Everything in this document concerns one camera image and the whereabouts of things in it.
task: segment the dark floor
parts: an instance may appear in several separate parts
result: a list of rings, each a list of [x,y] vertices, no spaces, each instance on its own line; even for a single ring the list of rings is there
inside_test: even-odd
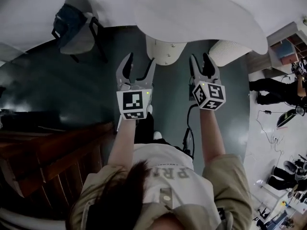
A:
[[[145,36],[136,27],[106,28],[101,35],[109,62],[101,60],[94,48],[78,55],[80,63],[61,55],[54,42],[30,50],[0,68],[0,85],[7,90],[0,108],[17,111],[59,111],[61,125],[53,128],[82,127],[101,121],[118,120],[115,71],[121,60],[134,53],[132,80],[148,65]],[[179,60],[170,66],[157,66],[154,76],[153,116],[155,129],[171,144],[182,147],[189,102],[189,56],[199,60],[209,51],[210,41],[188,43]],[[226,104],[217,112],[226,151],[244,158],[248,138],[248,73],[242,58],[220,68],[226,88]],[[195,171],[201,173],[199,110],[194,108],[190,125],[195,136]]]

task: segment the shoe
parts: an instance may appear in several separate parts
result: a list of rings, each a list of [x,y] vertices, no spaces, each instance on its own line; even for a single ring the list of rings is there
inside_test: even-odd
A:
[[[254,89],[252,88],[252,82],[248,82],[249,83],[249,91],[253,91]]]
[[[274,174],[274,170],[275,170],[276,166],[274,165],[271,171],[271,174]]]
[[[255,103],[256,103],[256,104],[258,104],[258,98],[259,98],[260,96],[262,96],[262,95],[261,95],[260,91],[258,91],[258,92],[257,92],[257,95],[256,95],[256,99],[255,99]]]
[[[148,106],[147,112],[149,112],[150,114],[153,114],[153,106],[152,105]]]
[[[153,139],[154,140],[162,139],[162,134],[159,131],[155,131],[153,134]]]

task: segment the tile floor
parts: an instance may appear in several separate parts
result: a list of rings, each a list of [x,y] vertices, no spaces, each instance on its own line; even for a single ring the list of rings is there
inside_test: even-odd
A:
[[[143,76],[149,58],[145,35],[136,27],[110,27],[101,33],[103,49],[109,59],[101,61],[96,47],[78,55],[80,63],[61,55],[55,42],[43,44],[0,67],[0,85],[7,90],[0,99],[0,108],[15,111],[59,112],[62,125],[82,127],[119,118],[115,72],[122,59],[134,52],[131,80]],[[177,62],[157,66],[152,99],[155,129],[174,146],[182,147],[189,101],[189,57],[199,60],[214,41],[188,43]],[[248,140],[248,72],[243,57],[220,68],[226,88],[227,102],[216,112],[225,148],[242,158]],[[199,111],[191,111],[189,123],[195,138],[194,169],[201,174],[204,162],[201,151]]]
[[[255,72],[249,75],[250,81],[263,78],[261,72]],[[294,76],[277,77],[276,80],[291,83]],[[277,119],[282,113],[272,113],[271,115],[259,112],[259,110],[270,110],[272,112],[285,112],[291,109],[284,103],[272,105],[259,105],[255,103],[256,92],[250,93],[250,117],[249,117],[249,137],[247,150],[244,159],[244,167],[248,177],[250,192],[252,194],[253,206],[257,209],[260,206],[260,201],[268,206],[273,206],[276,200],[270,196],[266,190],[260,188],[262,184],[276,195],[284,194],[284,191],[277,191],[265,184],[272,167],[278,166],[283,168],[283,162],[286,160],[292,161],[293,158],[298,158],[298,154],[302,156],[307,152],[307,136],[305,130],[307,128],[307,115],[304,117],[296,116],[280,129],[276,128]],[[268,138],[277,139],[276,144],[270,144],[263,130],[261,130],[261,122],[263,129],[267,132]]]

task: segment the khaki jacket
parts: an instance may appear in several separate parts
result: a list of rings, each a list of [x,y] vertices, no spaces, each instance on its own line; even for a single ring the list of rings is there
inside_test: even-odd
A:
[[[72,209],[70,218],[74,230],[85,230],[88,207],[101,191],[101,183],[113,173],[122,170],[119,166],[107,165],[97,174],[90,174],[84,183],[80,199]],[[213,185],[214,203],[220,214],[221,223],[218,230],[248,230],[252,221],[252,208],[249,197],[248,182],[241,159],[227,154],[214,159],[208,164],[202,176]],[[189,230],[210,228],[211,219],[208,210],[199,205],[182,205],[170,209],[163,201],[166,192],[161,192],[159,203],[143,205],[135,230],[148,229],[160,216],[172,213]]]

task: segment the person's leg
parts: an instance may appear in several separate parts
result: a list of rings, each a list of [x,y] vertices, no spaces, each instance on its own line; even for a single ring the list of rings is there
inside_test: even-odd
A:
[[[259,79],[249,82],[249,89],[251,91],[267,91],[279,95],[279,93],[287,89],[287,84],[274,79]]]
[[[270,104],[277,104],[280,102],[284,102],[283,99],[281,99],[280,97],[274,95],[274,94],[267,94],[267,95],[261,95],[259,94],[257,96],[257,103],[260,105],[270,105]]]
[[[276,190],[285,190],[288,188],[293,188],[296,183],[290,183],[282,180],[278,180],[275,177],[271,176],[268,180],[268,185],[275,188]]]
[[[287,182],[295,182],[295,175],[289,174],[287,171],[282,170],[280,168],[275,167],[272,174]]]
[[[134,144],[152,143],[154,139],[154,120],[153,116],[148,113],[145,119],[140,119],[135,128]]]
[[[157,140],[153,140],[151,143],[170,145],[170,146],[176,148],[177,150],[183,152],[184,154],[187,154],[187,153],[185,153],[185,152],[183,151],[183,149],[181,149],[180,147],[173,146],[173,145],[169,144],[169,143],[168,143],[166,140],[164,140],[163,138],[157,139]]]

